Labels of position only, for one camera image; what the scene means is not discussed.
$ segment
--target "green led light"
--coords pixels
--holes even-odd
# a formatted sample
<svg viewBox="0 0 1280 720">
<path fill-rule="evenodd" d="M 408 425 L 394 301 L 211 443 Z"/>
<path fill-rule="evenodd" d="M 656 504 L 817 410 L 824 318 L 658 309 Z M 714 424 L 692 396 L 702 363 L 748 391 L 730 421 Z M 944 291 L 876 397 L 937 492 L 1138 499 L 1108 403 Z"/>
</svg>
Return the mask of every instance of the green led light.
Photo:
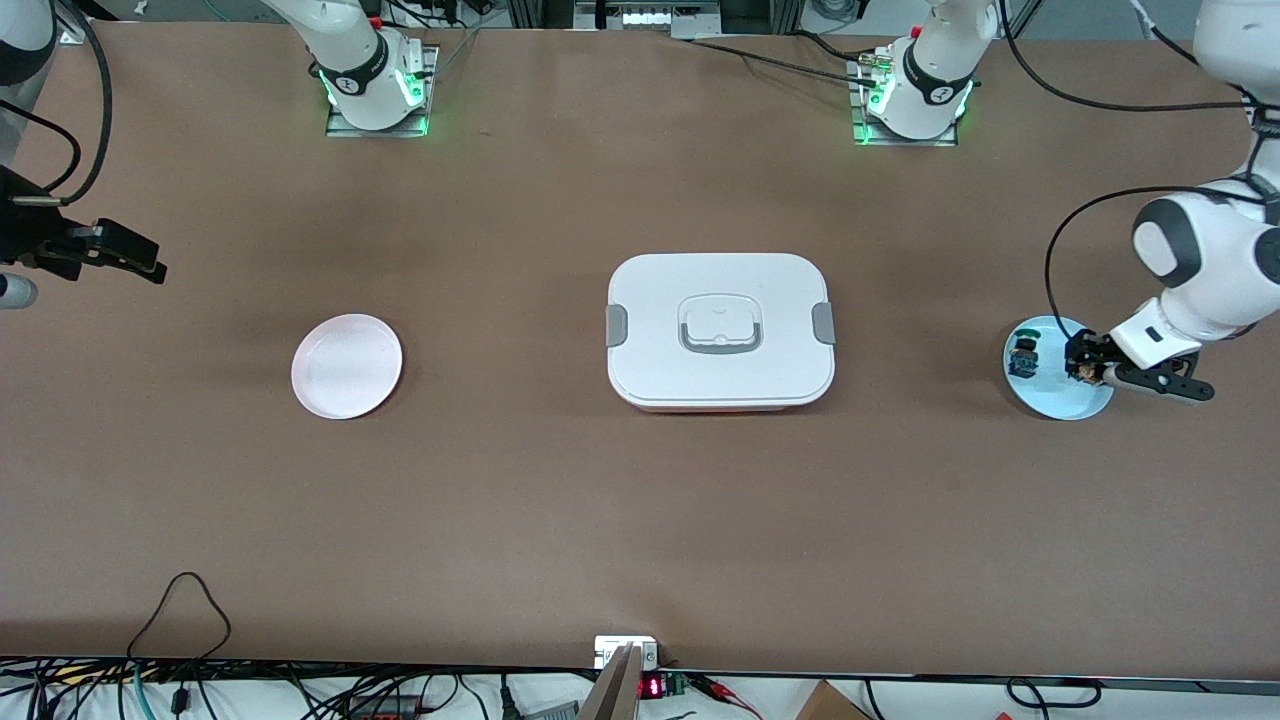
<svg viewBox="0 0 1280 720">
<path fill-rule="evenodd" d="M 338 101 L 333 96 L 333 86 L 329 85 L 329 78 L 324 77 L 324 73 L 316 73 L 320 76 L 320 85 L 324 86 L 324 94 L 329 96 L 329 104 L 334 108 L 338 106 Z"/>
<path fill-rule="evenodd" d="M 422 101 L 422 81 L 417 78 L 411 78 L 404 73 L 396 70 L 396 83 L 401 86 L 401 92 L 404 94 L 404 101 L 410 105 L 419 105 Z"/>
</svg>

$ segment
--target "metal bracket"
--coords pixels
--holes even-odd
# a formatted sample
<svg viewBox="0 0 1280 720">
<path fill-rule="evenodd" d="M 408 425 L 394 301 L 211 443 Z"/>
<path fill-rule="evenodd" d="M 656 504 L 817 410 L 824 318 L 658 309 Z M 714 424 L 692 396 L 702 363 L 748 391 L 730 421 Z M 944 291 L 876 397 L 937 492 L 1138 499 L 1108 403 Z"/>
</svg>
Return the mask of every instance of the metal bracket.
<svg viewBox="0 0 1280 720">
<path fill-rule="evenodd" d="M 596 670 L 608 665 L 609 660 L 620 647 L 639 646 L 644 670 L 658 669 L 658 641 L 649 635 L 595 635 L 595 664 Z"/>
<path fill-rule="evenodd" d="M 888 51 L 887 47 L 877 49 L 877 58 L 882 55 L 882 50 L 884 53 Z M 951 127 L 948 127 L 946 132 L 929 140 L 911 140 L 888 129 L 888 127 L 886 127 L 879 118 L 867 111 L 868 105 L 879 101 L 879 97 L 876 97 L 876 94 L 882 92 L 882 90 L 878 87 L 863 87 L 856 82 L 858 79 L 873 79 L 877 83 L 882 83 L 884 81 L 884 74 L 888 70 L 881 65 L 868 68 L 858 60 L 847 60 L 845 63 L 845 72 L 850 78 L 849 104 L 852 108 L 854 140 L 858 145 L 918 145 L 923 147 L 955 147 L 960 142 L 955 122 L 951 123 Z M 961 102 L 961 114 L 963 113 L 964 104 Z"/>
<path fill-rule="evenodd" d="M 422 94 L 422 104 L 411 110 L 404 119 L 385 129 L 361 129 L 347 122 L 338 108 L 329 102 L 329 117 L 325 120 L 325 137 L 422 137 L 431 126 L 431 99 L 435 95 L 435 67 L 440 49 L 435 45 L 422 45 L 417 38 L 410 38 L 408 68 L 406 85 L 410 91 Z M 422 73 L 422 79 L 413 79 L 415 73 Z"/>
</svg>

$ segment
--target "connector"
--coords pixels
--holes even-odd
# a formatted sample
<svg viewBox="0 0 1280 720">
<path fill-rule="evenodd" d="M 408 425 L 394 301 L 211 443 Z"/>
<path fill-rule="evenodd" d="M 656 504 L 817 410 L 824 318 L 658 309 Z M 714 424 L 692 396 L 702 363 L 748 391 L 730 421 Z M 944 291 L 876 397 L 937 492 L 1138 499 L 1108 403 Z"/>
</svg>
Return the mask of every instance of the connector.
<svg viewBox="0 0 1280 720">
<path fill-rule="evenodd" d="M 173 691 L 173 700 L 169 701 L 169 712 L 177 717 L 186 712 L 191 707 L 191 691 L 187 688 L 178 688 Z"/>
</svg>

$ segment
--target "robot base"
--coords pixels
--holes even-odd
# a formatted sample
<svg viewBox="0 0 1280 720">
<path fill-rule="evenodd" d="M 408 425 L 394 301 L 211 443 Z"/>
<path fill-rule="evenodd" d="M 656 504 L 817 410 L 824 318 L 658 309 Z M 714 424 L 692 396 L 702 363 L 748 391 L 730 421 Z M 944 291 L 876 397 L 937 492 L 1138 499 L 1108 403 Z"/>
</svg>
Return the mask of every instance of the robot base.
<svg viewBox="0 0 1280 720">
<path fill-rule="evenodd" d="M 1084 328 L 1070 318 L 1062 318 L 1068 332 L 1076 333 Z M 1036 343 L 1036 369 L 1029 378 L 1009 372 L 1010 357 L 1019 338 L 1030 338 Z M 1084 420 L 1102 411 L 1111 401 L 1115 388 L 1107 384 L 1094 386 L 1066 374 L 1066 338 L 1053 322 L 1052 315 L 1041 315 L 1024 320 L 1005 341 L 1001 355 L 1002 373 L 1009 388 L 1024 405 L 1036 413 L 1055 420 Z"/>
<path fill-rule="evenodd" d="M 864 78 L 872 77 L 868 74 L 867 68 L 858 63 L 856 60 L 849 60 L 845 63 L 845 72 L 851 78 Z M 869 114 L 867 111 L 867 105 L 873 102 L 872 95 L 876 90 L 863 87 L 852 81 L 849 83 L 849 104 L 852 106 L 854 117 L 854 141 L 858 145 L 916 145 L 923 147 L 955 147 L 960 140 L 956 133 L 956 123 L 951 123 L 951 127 L 946 129 L 942 135 L 937 137 L 931 137 L 928 140 L 911 140 L 909 137 L 902 137 L 896 132 L 888 129 L 884 122 L 879 118 Z"/>
<path fill-rule="evenodd" d="M 434 45 L 422 45 L 416 38 L 410 42 L 410 68 L 426 73 L 424 79 L 416 81 L 406 78 L 407 92 L 419 92 L 422 104 L 412 110 L 404 119 L 385 129 L 361 129 L 347 122 L 338 111 L 337 105 L 330 100 L 329 117 L 325 120 L 325 137 L 422 137 L 431 127 L 431 97 L 435 95 L 435 65 L 440 58 L 440 49 Z"/>
</svg>

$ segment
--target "gray side clip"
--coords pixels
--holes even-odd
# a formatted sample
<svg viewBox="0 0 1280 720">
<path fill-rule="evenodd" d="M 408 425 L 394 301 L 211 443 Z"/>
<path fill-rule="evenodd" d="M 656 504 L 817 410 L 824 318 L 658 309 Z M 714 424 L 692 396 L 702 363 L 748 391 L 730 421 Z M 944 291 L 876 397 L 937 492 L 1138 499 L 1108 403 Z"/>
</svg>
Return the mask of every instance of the gray side clip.
<svg viewBox="0 0 1280 720">
<path fill-rule="evenodd" d="M 627 309 L 621 305 L 604 307 L 604 347 L 617 347 L 627 341 Z"/>
<path fill-rule="evenodd" d="M 831 302 L 813 306 L 813 337 L 823 345 L 836 345 L 836 320 L 831 316 Z"/>
</svg>

